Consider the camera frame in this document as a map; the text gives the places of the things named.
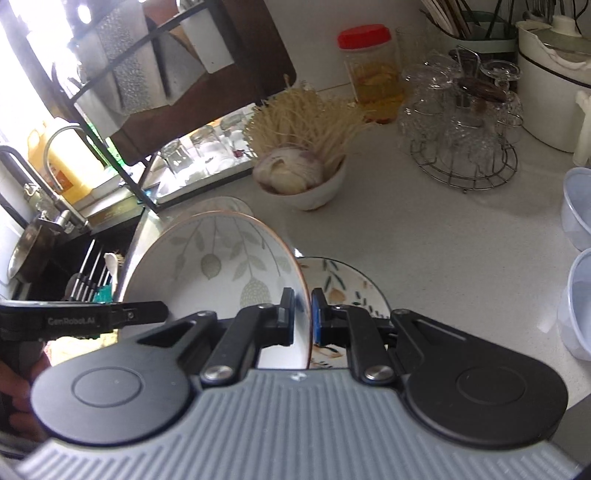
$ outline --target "utensil holder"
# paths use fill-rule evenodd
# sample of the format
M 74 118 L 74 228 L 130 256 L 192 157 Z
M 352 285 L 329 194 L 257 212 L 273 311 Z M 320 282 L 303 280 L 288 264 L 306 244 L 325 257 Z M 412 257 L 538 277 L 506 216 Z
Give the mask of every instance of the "utensil holder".
M 482 60 L 490 60 L 492 58 L 508 61 L 516 60 L 517 29 L 513 25 L 497 17 L 492 29 L 492 38 L 486 40 L 484 37 L 494 15 L 490 12 L 480 11 L 473 11 L 472 14 L 463 11 L 462 15 L 473 32 L 473 38 L 468 40 L 452 37 L 433 23 L 430 18 L 428 19 L 427 38 L 436 50 L 447 54 L 450 50 L 456 48 L 456 46 L 461 45 L 479 53 Z

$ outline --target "floral pattern plate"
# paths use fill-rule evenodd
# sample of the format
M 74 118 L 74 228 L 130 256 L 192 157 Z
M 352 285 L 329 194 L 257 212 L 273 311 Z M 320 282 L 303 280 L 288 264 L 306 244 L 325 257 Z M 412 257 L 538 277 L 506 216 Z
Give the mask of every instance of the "floral pattern plate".
M 263 349 L 261 368 L 307 368 L 311 350 L 310 299 L 298 262 L 267 225 L 238 212 L 194 215 L 166 230 L 135 268 L 124 301 L 162 300 L 168 320 L 199 310 L 231 318 L 246 306 L 279 303 L 295 291 L 294 343 Z M 161 324 L 129 326 L 128 338 Z
M 322 288 L 331 305 L 357 305 L 373 317 L 390 317 L 388 301 L 374 282 L 359 270 L 330 258 L 304 257 L 297 261 L 310 293 L 314 288 Z M 345 349 L 336 345 L 314 345 L 310 368 L 347 368 Z

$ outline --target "plastic jar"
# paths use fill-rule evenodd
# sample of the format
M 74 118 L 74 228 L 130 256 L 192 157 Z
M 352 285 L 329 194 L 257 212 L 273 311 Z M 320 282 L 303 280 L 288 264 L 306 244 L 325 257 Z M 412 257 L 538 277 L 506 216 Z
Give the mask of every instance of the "plastic jar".
M 404 95 L 390 30 L 381 24 L 362 25 L 342 31 L 338 42 L 366 119 L 378 123 L 394 120 Z

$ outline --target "human hand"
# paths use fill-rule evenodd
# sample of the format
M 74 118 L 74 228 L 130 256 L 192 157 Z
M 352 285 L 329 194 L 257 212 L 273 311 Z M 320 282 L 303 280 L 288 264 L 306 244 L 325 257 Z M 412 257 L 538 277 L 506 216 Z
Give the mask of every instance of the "human hand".
M 29 375 L 31 383 L 51 364 L 45 352 L 31 368 Z M 29 397 L 31 395 L 30 383 L 13 372 L 5 363 L 0 362 L 0 393 L 12 397 L 12 405 L 18 410 L 8 417 L 11 427 L 21 434 L 23 438 L 40 442 L 47 435 L 33 416 Z

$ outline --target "kitchen faucet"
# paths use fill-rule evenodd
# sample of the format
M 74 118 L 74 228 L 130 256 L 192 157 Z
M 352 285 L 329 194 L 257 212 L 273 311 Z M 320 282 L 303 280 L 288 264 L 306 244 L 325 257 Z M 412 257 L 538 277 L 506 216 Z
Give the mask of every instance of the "kitchen faucet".
M 47 142 L 44 151 L 44 165 L 47 169 L 47 153 L 49 151 L 50 143 L 58 133 L 73 128 L 78 129 L 80 126 L 78 124 L 71 124 L 60 128 Z M 66 227 L 69 222 L 71 222 L 75 227 L 78 227 L 80 232 L 90 229 L 88 220 L 83 217 L 62 195 L 55 192 L 43 179 L 43 177 L 33 168 L 33 166 L 22 157 L 18 150 L 10 147 L 9 145 L 0 145 L 0 152 L 10 154 L 16 159 L 15 162 L 14 160 L 11 160 L 9 155 L 0 155 L 0 161 L 12 174 L 15 180 L 18 181 L 19 184 L 24 188 L 25 195 L 30 199 L 30 203 L 31 199 L 33 198 L 39 201 L 45 196 L 57 209 L 58 213 L 54 218 L 48 218 L 48 213 L 45 209 L 40 210 L 40 220 L 42 222 L 47 223 L 49 227 L 58 232 L 66 231 Z M 55 185 L 59 189 L 59 192 L 63 191 L 61 185 L 53 173 L 50 173 L 50 176 L 54 179 Z

